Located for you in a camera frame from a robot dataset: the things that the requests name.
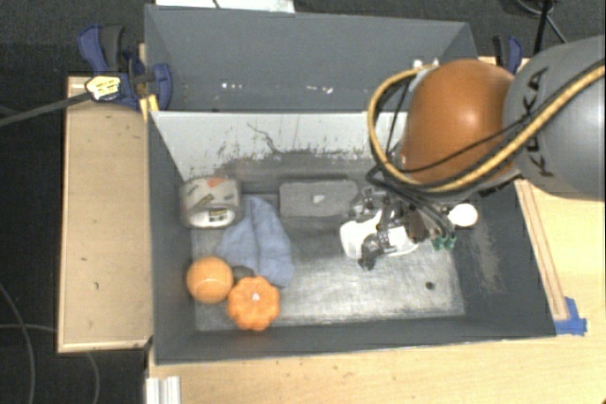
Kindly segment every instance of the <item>orange ball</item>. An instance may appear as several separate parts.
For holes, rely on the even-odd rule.
[[[202,303],[221,302],[233,285],[231,268],[215,256],[201,257],[187,270],[187,289],[191,296]]]

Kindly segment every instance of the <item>orange sphere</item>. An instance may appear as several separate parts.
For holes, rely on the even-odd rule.
[[[191,296],[202,303],[221,302],[233,285],[231,268],[215,256],[202,257],[187,270],[187,289]]]
[[[503,129],[503,106],[513,75],[478,60],[447,62],[415,90],[401,140],[404,172],[427,167]],[[411,172],[430,184],[451,177],[498,145],[503,137],[468,149],[448,162]]]

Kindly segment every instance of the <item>blue cloth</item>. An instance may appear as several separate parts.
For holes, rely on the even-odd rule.
[[[294,264],[291,240],[275,208],[255,196],[243,198],[243,218],[228,227],[215,255],[231,266],[245,266],[278,287],[290,283]]]

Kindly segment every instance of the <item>gray box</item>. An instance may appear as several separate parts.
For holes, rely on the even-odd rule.
[[[283,220],[295,274],[262,334],[237,330],[224,304],[196,304],[185,286],[188,265],[212,253],[221,231],[181,223],[183,181],[227,175],[273,203],[284,182],[362,187],[373,164],[362,114],[371,92],[415,59],[475,57],[467,25],[153,6],[146,46],[176,83],[171,109],[149,124],[158,364],[555,334],[513,186],[474,201],[480,221],[459,231],[451,253],[424,244],[372,272],[343,254],[344,217]],[[398,121],[401,132],[405,115]]]

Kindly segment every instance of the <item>orange pumpkin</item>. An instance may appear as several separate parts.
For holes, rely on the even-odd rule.
[[[262,276],[242,278],[227,296],[227,314],[242,330],[260,332],[279,312],[280,294]]]

